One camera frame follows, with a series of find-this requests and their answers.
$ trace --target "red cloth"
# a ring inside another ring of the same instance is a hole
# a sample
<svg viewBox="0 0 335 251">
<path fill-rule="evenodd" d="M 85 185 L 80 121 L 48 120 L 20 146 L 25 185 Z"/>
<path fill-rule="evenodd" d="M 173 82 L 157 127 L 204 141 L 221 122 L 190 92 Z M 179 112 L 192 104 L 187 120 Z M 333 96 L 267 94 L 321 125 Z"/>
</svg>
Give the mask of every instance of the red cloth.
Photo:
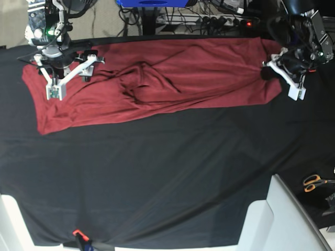
<svg viewBox="0 0 335 251">
<path fill-rule="evenodd" d="M 90 83 L 71 80 L 63 101 L 46 100 L 45 79 L 24 67 L 41 134 L 189 108 L 265 104 L 281 91 L 277 80 L 260 77 L 262 61 L 280 51 L 269 40 L 154 40 L 94 49 L 106 65 L 97 65 Z"/>
</svg>

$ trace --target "cable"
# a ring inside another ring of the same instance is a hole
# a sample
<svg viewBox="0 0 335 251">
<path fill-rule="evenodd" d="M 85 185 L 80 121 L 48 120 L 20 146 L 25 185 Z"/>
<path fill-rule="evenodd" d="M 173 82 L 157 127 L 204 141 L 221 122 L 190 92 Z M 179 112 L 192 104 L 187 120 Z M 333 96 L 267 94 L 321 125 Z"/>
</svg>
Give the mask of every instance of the cable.
<svg viewBox="0 0 335 251">
<path fill-rule="evenodd" d="M 172 22 L 172 20 L 173 20 L 173 16 L 174 16 L 174 7 L 173 7 L 173 9 L 172 9 L 171 22 Z"/>
<path fill-rule="evenodd" d="M 116 37 L 118 37 L 125 29 L 123 28 L 117 35 Z"/>
<path fill-rule="evenodd" d="M 185 9 L 188 9 L 188 10 L 191 11 L 192 13 L 197 14 L 197 15 L 199 16 L 199 18 L 200 18 L 201 20 L 203 20 L 202 16 L 201 16 L 198 12 L 195 12 L 194 10 L 192 10 L 192 9 L 190 9 L 190 8 L 185 8 Z"/>
<path fill-rule="evenodd" d="M 185 20 L 185 27 L 186 27 L 186 29 L 187 29 L 190 33 L 193 33 L 192 28 L 187 26 L 187 23 L 188 23 L 188 22 L 186 21 L 185 16 L 180 12 L 180 8 L 178 8 L 177 10 L 178 10 L 179 14 L 180 14 L 180 15 L 184 18 L 184 20 Z"/>
<path fill-rule="evenodd" d="M 201 0 L 201 3 L 204 4 L 204 8 L 202 8 L 202 6 L 200 5 L 201 9 L 203 10 L 203 14 L 204 15 L 214 15 L 214 13 L 211 11 L 210 7 L 208 7 L 208 4 L 206 2 L 209 2 L 209 5 L 211 4 L 209 0 Z"/>
<path fill-rule="evenodd" d="M 33 56 L 33 55 L 35 55 L 35 54 L 38 54 L 39 52 L 43 51 L 45 48 L 47 48 L 47 47 L 49 47 L 50 45 L 52 45 L 53 43 L 55 43 L 55 42 L 57 41 L 57 38 L 59 38 L 59 37 L 63 34 L 64 30 L 66 29 L 66 24 L 67 24 L 68 21 L 69 21 L 69 15 L 70 15 L 70 12 L 71 12 L 71 7 L 72 7 L 72 0 L 70 0 L 70 4 L 69 4 L 69 13 L 67 14 L 68 17 L 67 17 L 66 21 L 64 22 L 64 26 L 63 26 L 63 28 L 61 29 L 60 33 L 59 33 L 57 36 L 55 36 L 55 38 L 54 38 L 50 43 L 48 43 L 47 45 L 43 46 L 41 49 L 39 49 L 39 50 L 37 50 L 37 51 L 35 51 L 35 52 L 28 53 L 28 54 L 23 55 L 23 56 L 19 56 L 16 60 L 19 60 L 19 61 L 22 61 L 22 62 L 26 62 L 26 61 L 21 60 L 21 59 L 26 58 L 26 57 L 28 57 L 28 56 Z"/>
<path fill-rule="evenodd" d="M 123 22 L 126 22 L 124 20 L 125 16 L 124 16 L 124 18 L 122 18 L 121 13 L 123 13 L 123 14 L 131 13 L 134 16 L 135 22 L 134 23 L 129 23 L 128 25 L 137 25 L 138 21 L 140 20 L 140 15 L 136 15 L 137 13 L 134 9 L 124 9 L 120 6 L 119 17 L 121 18 L 121 20 Z"/>
<path fill-rule="evenodd" d="M 93 21 L 92 21 L 92 37 L 94 38 L 94 25 L 95 25 L 95 19 L 96 19 L 96 6 L 93 6 Z"/>
<path fill-rule="evenodd" d="M 211 6 L 211 1 L 209 0 L 209 18 L 211 19 L 210 14 L 213 13 L 213 12 L 211 11 L 210 6 Z"/>
<path fill-rule="evenodd" d="M 69 19 L 82 17 L 89 10 L 89 8 L 94 6 L 96 3 L 97 3 L 97 0 L 92 0 L 92 1 L 87 2 L 84 8 L 80 12 L 75 13 L 75 14 L 70 14 Z"/>
<path fill-rule="evenodd" d="M 166 7 L 165 7 L 165 12 L 166 12 L 167 22 L 169 23 L 169 25 L 171 25 L 171 22 L 170 22 L 170 20 L 169 20 L 168 8 L 166 8 Z"/>
<path fill-rule="evenodd" d="M 236 12 L 234 12 L 233 10 L 231 10 L 231 9 L 229 9 L 229 8 L 225 8 L 224 6 L 221 6 L 221 5 L 218 6 L 217 4 L 213 3 L 212 0 L 209 0 L 209 2 L 210 2 L 209 7 L 210 7 L 211 4 L 212 4 L 212 5 L 213 5 L 219 12 L 221 12 L 221 13 L 223 13 L 222 10 L 226 10 L 226 11 L 228 11 L 229 13 L 231 13 L 235 19 L 236 19 L 236 15 L 238 15 L 238 16 L 242 16 L 242 14 L 237 14 Z"/>
<path fill-rule="evenodd" d="M 55 72 L 54 72 L 54 69 L 53 69 L 53 67 L 52 67 L 51 65 L 49 65 L 49 64 L 44 64 L 44 65 L 42 65 L 42 66 L 38 66 L 38 65 L 36 65 L 36 64 L 33 64 L 33 63 L 31 63 L 31 62 L 29 62 L 29 61 L 26 61 L 26 60 L 23 60 L 23 59 L 19 59 L 19 61 L 24 62 L 24 63 L 29 64 L 29 65 L 32 65 L 32 66 L 36 67 L 37 69 L 41 69 L 41 68 L 51 69 L 51 70 L 52 70 L 52 77 L 55 78 Z"/>
</svg>

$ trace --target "blue bin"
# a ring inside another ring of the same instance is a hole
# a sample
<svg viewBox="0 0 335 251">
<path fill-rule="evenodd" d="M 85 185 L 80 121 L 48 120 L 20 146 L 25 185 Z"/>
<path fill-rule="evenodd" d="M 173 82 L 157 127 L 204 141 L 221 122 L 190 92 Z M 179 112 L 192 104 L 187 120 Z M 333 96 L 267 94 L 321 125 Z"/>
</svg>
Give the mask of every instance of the blue bin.
<svg viewBox="0 0 335 251">
<path fill-rule="evenodd" d="M 128 7 L 185 7 L 188 0 L 117 0 L 119 5 Z"/>
</svg>

